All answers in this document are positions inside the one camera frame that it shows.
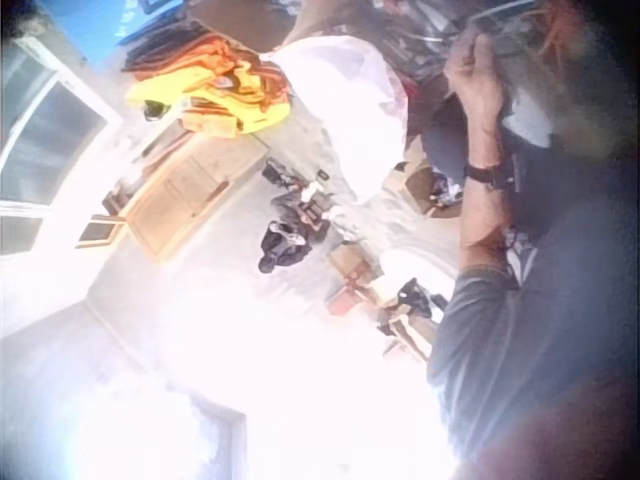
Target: clutter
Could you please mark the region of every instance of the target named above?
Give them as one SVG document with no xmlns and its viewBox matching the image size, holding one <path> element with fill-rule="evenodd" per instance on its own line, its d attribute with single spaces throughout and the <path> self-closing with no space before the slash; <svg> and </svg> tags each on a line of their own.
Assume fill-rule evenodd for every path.
<svg viewBox="0 0 640 480">
<path fill-rule="evenodd" d="M 287 81 L 277 68 L 197 23 L 161 18 L 123 43 L 123 71 L 137 80 L 127 102 L 145 105 L 147 119 L 182 108 L 184 128 L 234 138 L 289 114 Z"/>
<path fill-rule="evenodd" d="M 265 59 L 278 64 L 320 119 L 358 203 L 403 160 L 407 96 L 376 48 L 350 36 L 303 38 Z"/>
</svg>

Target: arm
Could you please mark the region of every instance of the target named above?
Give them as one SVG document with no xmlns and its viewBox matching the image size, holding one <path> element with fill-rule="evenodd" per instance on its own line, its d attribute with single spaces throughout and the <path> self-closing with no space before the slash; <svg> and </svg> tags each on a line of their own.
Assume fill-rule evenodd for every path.
<svg viewBox="0 0 640 480">
<path fill-rule="evenodd" d="M 499 165 L 503 160 L 499 115 L 504 97 L 488 37 L 466 31 L 451 49 L 445 75 L 467 115 L 469 164 L 476 168 Z M 460 270 L 474 266 L 504 270 L 503 230 L 509 222 L 506 193 L 491 191 L 468 178 L 460 217 Z"/>
</svg>

